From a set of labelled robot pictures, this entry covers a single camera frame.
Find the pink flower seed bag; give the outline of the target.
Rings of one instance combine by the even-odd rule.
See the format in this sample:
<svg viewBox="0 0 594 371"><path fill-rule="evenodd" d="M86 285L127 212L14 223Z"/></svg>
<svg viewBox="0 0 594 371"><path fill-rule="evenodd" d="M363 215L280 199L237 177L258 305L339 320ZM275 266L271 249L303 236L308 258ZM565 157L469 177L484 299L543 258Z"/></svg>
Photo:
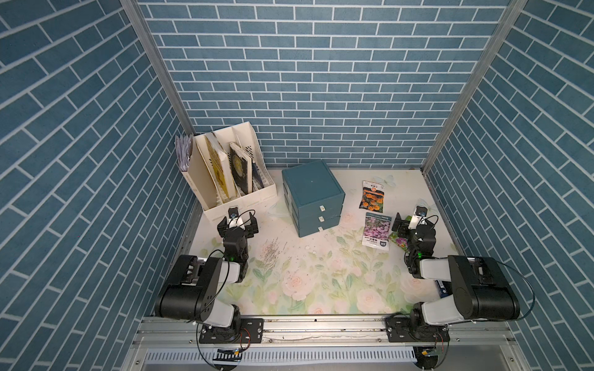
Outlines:
<svg viewBox="0 0 594 371"><path fill-rule="evenodd" d="M392 218L377 213L366 213L362 245L377 250L388 251L388 238L391 233Z"/></svg>

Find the green zinnia seed bag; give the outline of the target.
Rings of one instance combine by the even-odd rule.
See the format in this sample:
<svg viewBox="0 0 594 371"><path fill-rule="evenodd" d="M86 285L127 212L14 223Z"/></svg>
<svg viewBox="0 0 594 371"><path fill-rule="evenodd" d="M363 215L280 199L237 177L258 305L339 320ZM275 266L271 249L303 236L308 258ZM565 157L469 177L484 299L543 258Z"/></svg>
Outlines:
<svg viewBox="0 0 594 371"><path fill-rule="evenodd" d="M408 239L401 237L398 233L392 232L389 236L390 241L397 247L400 247L403 251L408 250Z"/></svg>

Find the orange flower seed bag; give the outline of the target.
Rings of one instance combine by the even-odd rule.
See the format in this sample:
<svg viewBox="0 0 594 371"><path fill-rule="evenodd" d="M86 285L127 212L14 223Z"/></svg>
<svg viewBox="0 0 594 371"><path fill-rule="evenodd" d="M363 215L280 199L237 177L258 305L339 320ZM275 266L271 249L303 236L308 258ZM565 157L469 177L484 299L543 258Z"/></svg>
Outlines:
<svg viewBox="0 0 594 371"><path fill-rule="evenodd" d="M382 213L384 210L385 187L377 182L362 182L362 198L359 208L371 212Z"/></svg>

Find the teal plastic drawer cabinet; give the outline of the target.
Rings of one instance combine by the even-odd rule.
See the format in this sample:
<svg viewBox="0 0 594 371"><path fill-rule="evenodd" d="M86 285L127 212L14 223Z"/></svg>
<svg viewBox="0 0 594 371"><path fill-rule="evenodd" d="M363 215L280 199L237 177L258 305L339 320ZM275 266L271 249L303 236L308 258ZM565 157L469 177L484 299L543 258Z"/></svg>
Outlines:
<svg viewBox="0 0 594 371"><path fill-rule="evenodd" d="M324 161L285 168L282 180L286 205L299 237L338 226L345 192Z"/></svg>

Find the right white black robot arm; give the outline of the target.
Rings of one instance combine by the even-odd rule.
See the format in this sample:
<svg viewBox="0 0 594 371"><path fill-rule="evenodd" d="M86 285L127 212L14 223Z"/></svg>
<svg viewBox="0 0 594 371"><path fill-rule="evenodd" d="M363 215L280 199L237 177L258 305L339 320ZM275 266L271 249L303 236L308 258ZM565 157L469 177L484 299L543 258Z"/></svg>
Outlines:
<svg viewBox="0 0 594 371"><path fill-rule="evenodd" d="M441 298L418 302L408 314L385 319L391 343L447 342L449 327L465 322L506 322L521 318L521 306L493 258L434 256L437 215L419 207L409 220L397 215L392 231L406 242L404 262L413 278L442 283Z"/></svg>

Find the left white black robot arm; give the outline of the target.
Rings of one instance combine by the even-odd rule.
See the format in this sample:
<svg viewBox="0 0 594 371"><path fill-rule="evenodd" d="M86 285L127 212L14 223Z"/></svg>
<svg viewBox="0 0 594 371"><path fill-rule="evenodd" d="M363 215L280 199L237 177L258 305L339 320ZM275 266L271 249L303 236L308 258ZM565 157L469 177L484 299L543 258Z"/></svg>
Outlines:
<svg viewBox="0 0 594 371"><path fill-rule="evenodd" d="M208 343L235 343L249 337L238 306L219 300L226 284L240 283L248 271L248 239L258 233L254 210L229 211L217 225L222 256L181 255L173 265L155 303L155 316L203 325Z"/></svg>

